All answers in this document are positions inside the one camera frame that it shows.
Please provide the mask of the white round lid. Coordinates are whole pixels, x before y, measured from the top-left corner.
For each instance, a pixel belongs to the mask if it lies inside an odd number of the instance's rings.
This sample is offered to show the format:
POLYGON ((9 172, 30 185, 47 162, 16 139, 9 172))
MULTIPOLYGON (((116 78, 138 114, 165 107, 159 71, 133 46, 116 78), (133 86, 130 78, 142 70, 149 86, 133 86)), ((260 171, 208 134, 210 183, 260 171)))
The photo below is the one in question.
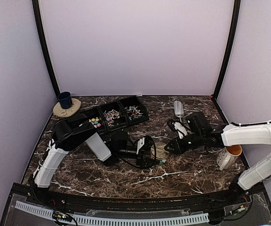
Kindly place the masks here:
MULTIPOLYGON (((157 160, 163 160, 166 159, 169 156, 169 152, 165 151, 165 146, 166 144, 159 142, 155 144, 156 146, 156 159, 157 160)), ((154 146, 151 147, 151 157, 154 159, 155 158, 155 151, 154 151, 154 146)))

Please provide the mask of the metal candy scoop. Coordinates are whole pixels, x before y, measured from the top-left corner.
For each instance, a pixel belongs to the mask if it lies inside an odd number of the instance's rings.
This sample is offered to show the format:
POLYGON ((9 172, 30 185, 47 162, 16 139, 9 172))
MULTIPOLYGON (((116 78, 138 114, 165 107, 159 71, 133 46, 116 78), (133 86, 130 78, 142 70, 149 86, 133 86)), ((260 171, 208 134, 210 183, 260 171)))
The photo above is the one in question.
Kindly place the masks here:
POLYGON ((183 104, 180 101, 174 101, 174 113, 177 118, 179 118, 180 122, 182 122, 182 118, 184 117, 183 104))

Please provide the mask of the black three-compartment candy tray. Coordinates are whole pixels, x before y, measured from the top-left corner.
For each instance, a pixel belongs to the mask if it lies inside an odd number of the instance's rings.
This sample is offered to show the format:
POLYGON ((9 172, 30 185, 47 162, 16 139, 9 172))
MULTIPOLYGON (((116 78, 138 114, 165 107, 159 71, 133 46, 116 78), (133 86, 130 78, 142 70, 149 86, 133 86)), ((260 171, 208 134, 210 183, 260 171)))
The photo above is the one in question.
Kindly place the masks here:
POLYGON ((149 120, 147 108, 136 96, 82 110, 99 135, 149 120))

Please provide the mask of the clear plastic cup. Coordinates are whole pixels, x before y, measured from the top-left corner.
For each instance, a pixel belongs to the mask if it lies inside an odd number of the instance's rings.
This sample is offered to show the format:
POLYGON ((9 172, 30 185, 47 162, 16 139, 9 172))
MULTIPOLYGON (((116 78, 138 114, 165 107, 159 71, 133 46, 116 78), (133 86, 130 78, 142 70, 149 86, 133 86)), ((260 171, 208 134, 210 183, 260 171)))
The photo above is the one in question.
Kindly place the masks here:
POLYGON ((165 164, 167 162, 167 159, 161 159, 161 160, 156 160, 156 164, 157 165, 163 165, 163 164, 165 164))

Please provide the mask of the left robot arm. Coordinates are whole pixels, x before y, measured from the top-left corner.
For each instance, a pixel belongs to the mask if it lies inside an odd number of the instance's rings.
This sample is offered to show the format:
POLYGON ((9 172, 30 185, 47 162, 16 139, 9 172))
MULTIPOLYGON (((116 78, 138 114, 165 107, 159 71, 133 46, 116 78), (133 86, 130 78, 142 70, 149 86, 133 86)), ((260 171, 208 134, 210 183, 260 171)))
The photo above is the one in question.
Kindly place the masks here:
POLYGON ((157 164, 156 158, 146 158, 145 152, 156 150, 156 145, 150 136, 144 136, 133 142, 128 133, 116 131, 109 141, 103 141, 98 130, 89 122, 84 114, 79 114, 57 122, 53 128, 48 147, 39 160, 37 169, 30 176, 29 184, 35 186, 33 198, 41 205, 51 202, 48 189, 52 177, 58 166, 69 152, 82 144, 86 144, 94 155, 105 166, 112 166, 119 160, 127 162, 135 159, 136 163, 129 163, 138 169, 149 169, 157 164))

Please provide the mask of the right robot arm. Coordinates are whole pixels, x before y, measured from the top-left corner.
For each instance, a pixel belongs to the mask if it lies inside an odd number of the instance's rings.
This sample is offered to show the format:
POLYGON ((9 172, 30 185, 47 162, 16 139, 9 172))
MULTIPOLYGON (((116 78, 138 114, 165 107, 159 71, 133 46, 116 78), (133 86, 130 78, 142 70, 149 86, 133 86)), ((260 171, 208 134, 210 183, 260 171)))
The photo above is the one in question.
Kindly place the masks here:
MULTIPOLYGON (((165 146, 167 152, 183 154, 201 146, 229 148, 233 146, 271 146, 271 120, 249 124, 220 124, 212 126, 202 112, 188 115, 186 123, 170 119, 167 125, 177 137, 165 146)), ((239 173, 225 193, 229 204, 236 204, 243 192, 271 177, 271 152, 254 166, 239 173)))

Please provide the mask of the white ceramic mug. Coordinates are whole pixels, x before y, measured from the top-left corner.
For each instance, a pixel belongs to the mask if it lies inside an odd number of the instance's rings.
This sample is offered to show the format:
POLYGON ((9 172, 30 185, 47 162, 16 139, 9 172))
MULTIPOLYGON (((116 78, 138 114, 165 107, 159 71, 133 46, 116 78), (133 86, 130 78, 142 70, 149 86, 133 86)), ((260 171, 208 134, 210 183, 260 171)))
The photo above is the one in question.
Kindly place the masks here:
POLYGON ((242 147, 240 145, 227 146, 223 148, 216 159, 216 163, 220 171, 228 169, 235 163, 237 158, 242 154, 242 147))

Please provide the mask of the round wooden coaster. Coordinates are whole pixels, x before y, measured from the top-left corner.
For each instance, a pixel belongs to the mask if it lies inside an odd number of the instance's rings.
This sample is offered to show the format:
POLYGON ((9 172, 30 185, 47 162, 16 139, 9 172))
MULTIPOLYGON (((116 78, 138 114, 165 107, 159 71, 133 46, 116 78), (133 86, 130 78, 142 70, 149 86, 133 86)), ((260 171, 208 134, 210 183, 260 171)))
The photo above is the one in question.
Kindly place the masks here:
POLYGON ((81 107, 81 101, 73 98, 72 99, 72 106, 68 109, 63 109, 58 102, 53 108, 53 115, 60 117, 60 118, 68 118, 73 116, 81 107))

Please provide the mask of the dark blue cup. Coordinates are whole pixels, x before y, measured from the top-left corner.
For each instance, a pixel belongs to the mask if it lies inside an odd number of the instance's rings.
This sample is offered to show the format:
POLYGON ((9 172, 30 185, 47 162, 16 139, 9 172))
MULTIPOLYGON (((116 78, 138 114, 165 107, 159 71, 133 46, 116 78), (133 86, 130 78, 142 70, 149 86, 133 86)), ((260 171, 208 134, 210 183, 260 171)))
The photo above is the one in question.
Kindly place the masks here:
POLYGON ((58 102, 62 109, 69 109, 72 107, 71 93, 68 91, 62 92, 57 96, 58 102))

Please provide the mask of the black frame post right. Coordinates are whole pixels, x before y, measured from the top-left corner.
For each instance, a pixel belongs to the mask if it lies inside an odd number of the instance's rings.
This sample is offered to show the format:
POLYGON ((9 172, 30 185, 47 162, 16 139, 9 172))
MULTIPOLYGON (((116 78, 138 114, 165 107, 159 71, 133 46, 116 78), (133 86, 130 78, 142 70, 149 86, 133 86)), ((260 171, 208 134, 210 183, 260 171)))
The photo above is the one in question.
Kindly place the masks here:
POLYGON ((223 61, 222 61, 222 65, 221 65, 218 79, 216 82, 215 90, 214 90, 214 93, 212 94, 212 98, 211 98, 213 102, 216 102, 219 97, 219 94, 220 94, 220 91, 221 91, 221 88, 223 85, 223 81, 225 78, 225 74, 226 74, 226 71, 228 68, 228 63, 230 60, 232 47, 233 47, 233 43, 234 43, 234 38, 235 38, 235 34, 236 34, 236 29, 237 29, 237 24, 238 24, 240 6, 241 6, 241 0, 235 0, 234 4, 233 4, 231 24, 230 24, 228 39, 227 39, 226 48, 225 48, 225 52, 224 52, 224 56, 223 56, 223 61))

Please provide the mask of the black frame post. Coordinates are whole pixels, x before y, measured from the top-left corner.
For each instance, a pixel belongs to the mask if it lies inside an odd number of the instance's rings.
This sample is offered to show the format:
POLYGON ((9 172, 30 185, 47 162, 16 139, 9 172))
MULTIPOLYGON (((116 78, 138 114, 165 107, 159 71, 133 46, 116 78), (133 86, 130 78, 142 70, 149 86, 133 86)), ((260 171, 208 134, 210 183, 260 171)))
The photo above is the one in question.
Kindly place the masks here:
POLYGON ((235 38, 235 34, 236 34, 236 29, 237 29, 237 24, 238 24, 240 6, 241 6, 241 0, 235 0, 234 4, 233 4, 231 24, 230 24, 228 39, 227 39, 226 48, 225 48, 225 52, 224 52, 224 56, 223 56, 223 61, 222 61, 222 65, 221 65, 218 79, 216 82, 215 90, 214 90, 214 93, 212 94, 212 98, 211 98, 213 102, 216 102, 219 97, 219 94, 220 94, 220 91, 221 91, 221 88, 223 85, 223 81, 225 78, 225 74, 226 74, 226 71, 228 68, 228 63, 230 60, 232 47, 233 47, 233 43, 234 43, 234 38, 235 38))
POLYGON ((38 0, 32 0, 32 8, 33 8, 33 13, 34 13, 37 33, 38 33, 38 37, 40 41, 41 51, 44 57, 44 61, 46 64, 46 68, 48 71, 49 79, 52 84, 54 94, 57 97, 60 94, 60 89, 56 81, 56 76, 54 73, 54 69, 53 69, 49 51, 48 51, 47 41, 46 41, 43 23, 41 19, 41 13, 40 13, 40 2, 38 0))

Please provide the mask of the black frame post left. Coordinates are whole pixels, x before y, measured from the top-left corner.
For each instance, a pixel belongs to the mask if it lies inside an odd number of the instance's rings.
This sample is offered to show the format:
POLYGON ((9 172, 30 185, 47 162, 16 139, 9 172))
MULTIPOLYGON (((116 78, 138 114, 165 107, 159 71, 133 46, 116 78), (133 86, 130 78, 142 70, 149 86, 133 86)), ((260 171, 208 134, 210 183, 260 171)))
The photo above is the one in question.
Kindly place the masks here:
POLYGON ((48 71, 49 79, 52 84, 54 94, 57 97, 60 94, 60 89, 56 81, 56 76, 54 73, 54 69, 53 69, 49 51, 48 51, 47 41, 46 41, 43 23, 41 19, 41 13, 40 13, 40 2, 38 0, 32 0, 32 8, 33 8, 33 13, 34 13, 37 33, 38 33, 38 37, 40 41, 41 51, 44 57, 44 61, 46 64, 46 68, 48 71))

